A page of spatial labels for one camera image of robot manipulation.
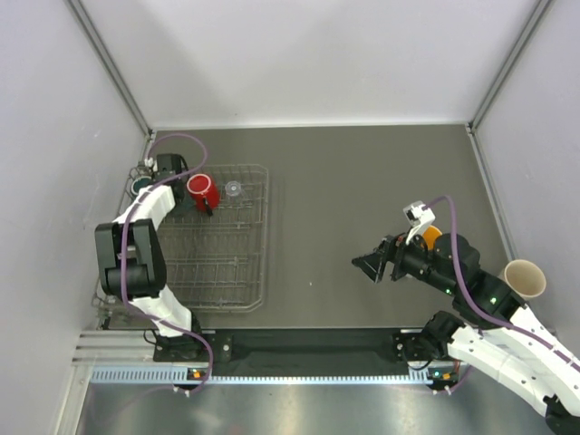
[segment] white wall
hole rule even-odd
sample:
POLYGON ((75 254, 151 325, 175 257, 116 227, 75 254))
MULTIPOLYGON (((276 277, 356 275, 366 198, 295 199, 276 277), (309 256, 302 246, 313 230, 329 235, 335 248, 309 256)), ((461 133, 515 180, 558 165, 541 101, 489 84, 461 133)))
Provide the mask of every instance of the white wall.
POLYGON ((84 0, 154 127, 468 121, 536 0, 84 0))
POLYGON ((0 5, 0 433, 48 433, 143 137, 63 1, 0 5))
POLYGON ((557 0, 479 129, 519 256, 548 280, 538 300, 580 353, 580 2, 557 0))

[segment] orange object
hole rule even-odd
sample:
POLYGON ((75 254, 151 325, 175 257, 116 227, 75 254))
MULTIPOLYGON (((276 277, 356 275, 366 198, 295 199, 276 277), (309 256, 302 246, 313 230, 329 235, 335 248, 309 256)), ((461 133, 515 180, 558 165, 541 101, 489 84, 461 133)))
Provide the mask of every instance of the orange object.
POLYGON ((435 246, 435 240, 437 240, 437 237, 439 237, 442 234, 443 233, 441 233, 441 231, 437 227, 434 227, 433 225, 431 225, 429 228, 425 230, 425 232, 423 233, 423 238, 425 239, 425 243, 427 243, 427 248, 429 250, 433 249, 433 247, 435 246))

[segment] wire rack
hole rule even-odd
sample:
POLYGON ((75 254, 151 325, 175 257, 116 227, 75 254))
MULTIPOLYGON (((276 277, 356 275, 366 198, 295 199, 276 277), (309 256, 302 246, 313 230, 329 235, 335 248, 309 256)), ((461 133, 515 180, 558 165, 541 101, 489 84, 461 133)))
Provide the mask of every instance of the wire rack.
MULTIPOLYGON (((213 216, 196 210, 187 195, 157 231, 168 286, 182 304, 198 312, 254 310, 264 297, 268 171, 259 165, 219 165, 203 172, 220 191, 213 216), (239 195, 226 194, 229 181, 241 184, 239 195)), ((132 169, 127 187, 140 175, 132 169)), ((129 188, 126 195, 123 204, 131 201, 129 188)), ((123 308, 116 298, 99 300, 107 310, 123 308)))

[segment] metal frame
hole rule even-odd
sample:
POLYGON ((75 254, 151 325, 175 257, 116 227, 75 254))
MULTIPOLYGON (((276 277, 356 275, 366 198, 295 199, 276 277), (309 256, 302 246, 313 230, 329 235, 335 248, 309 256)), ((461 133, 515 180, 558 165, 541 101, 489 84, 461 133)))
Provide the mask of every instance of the metal frame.
MULTIPOLYGON (((99 56, 104 70, 110 76, 113 85, 118 90, 122 99, 125 101, 131 115, 139 125, 140 129, 146 135, 148 135, 147 144, 149 146, 154 140, 155 132, 151 130, 149 124, 145 120, 139 105, 133 98, 127 83, 122 78, 121 72, 116 66, 116 63, 113 61, 111 54, 107 50, 106 45, 96 30, 86 8, 82 4, 82 0, 64 0, 64 2, 69 6, 72 14, 79 22, 79 25, 84 31, 87 39, 99 56)), ((494 100, 498 97, 498 94, 501 91, 504 83, 517 64, 517 60, 521 57, 521 54, 524 52, 525 48, 529 44, 529 41, 531 40, 537 28, 540 26, 543 18, 546 16, 546 13, 553 3, 554 0, 538 0, 536 2, 534 10, 527 19, 526 25, 509 51, 509 54, 500 67, 493 83, 491 83, 489 90, 486 92, 484 99, 479 105, 473 120, 466 125, 466 131, 469 135, 476 159, 478 161, 478 166, 484 180, 489 201, 498 223, 498 229, 502 238, 502 242, 504 244, 504 248, 506 249, 507 256, 510 259, 517 256, 517 251, 514 246, 512 237, 509 234, 508 224, 506 222, 505 215, 498 198, 497 189, 494 187, 492 178, 489 174, 488 164, 485 158, 484 150, 481 147, 481 142, 478 138, 477 128, 485 118, 494 100)), ((153 346, 144 343, 141 334, 142 332, 135 331, 87 331, 81 334, 79 344, 77 345, 76 352, 72 360, 72 370, 69 377, 68 392, 63 401, 63 406, 59 412, 58 418, 53 428, 53 433, 76 433, 88 385, 92 378, 96 364, 99 364, 98 370, 102 370, 103 366, 112 367, 119 366, 119 364, 125 366, 129 365, 130 367, 136 368, 135 370, 138 370, 139 367, 141 367, 141 369, 144 369, 148 366, 151 367, 153 364, 158 368, 167 367, 168 370, 172 370, 172 367, 176 366, 176 364, 172 363, 153 363, 153 346)), ((273 382, 287 383, 288 380, 273 380, 273 382)))

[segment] tan cup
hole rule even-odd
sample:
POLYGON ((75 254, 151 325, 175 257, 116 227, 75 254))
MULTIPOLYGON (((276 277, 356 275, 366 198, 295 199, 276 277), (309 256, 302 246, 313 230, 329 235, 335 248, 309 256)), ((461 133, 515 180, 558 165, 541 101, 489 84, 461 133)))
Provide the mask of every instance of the tan cup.
POLYGON ((527 301, 540 296, 546 290, 544 272, 531 261, 510 261, 499 274, 499 278, 527 301))

